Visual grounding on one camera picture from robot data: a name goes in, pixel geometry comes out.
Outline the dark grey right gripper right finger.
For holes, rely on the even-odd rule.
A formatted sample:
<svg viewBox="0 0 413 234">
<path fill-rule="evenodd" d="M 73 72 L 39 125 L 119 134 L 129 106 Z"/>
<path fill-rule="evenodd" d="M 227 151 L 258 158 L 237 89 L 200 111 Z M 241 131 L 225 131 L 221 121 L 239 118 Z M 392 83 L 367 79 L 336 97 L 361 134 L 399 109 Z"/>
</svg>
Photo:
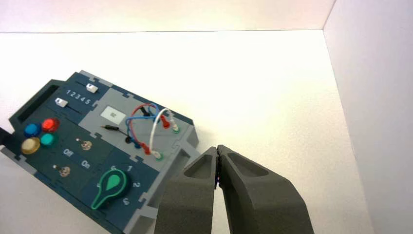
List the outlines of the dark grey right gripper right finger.
<svg viewBox="0 0 413 234">
<path fill-rule="evenodd" d="M 314 233 L 305 201 L 287 178 L 224 145 L 217 151 L 230 233 Z"/>
</svg>

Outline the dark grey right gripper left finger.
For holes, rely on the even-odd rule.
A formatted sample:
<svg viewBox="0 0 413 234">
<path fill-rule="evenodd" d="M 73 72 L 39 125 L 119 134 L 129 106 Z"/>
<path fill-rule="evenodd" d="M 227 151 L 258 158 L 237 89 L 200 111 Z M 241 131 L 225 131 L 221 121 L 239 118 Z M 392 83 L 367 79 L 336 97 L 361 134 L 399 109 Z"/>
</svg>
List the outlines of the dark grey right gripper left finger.
<svg viewBox="0 0 413 234">
<path fill-rule="evenodd" d="M 211 233 L 217 161 L 217 148 L 210 147 L 166 183 L 156 234 Z"/>
</svg>

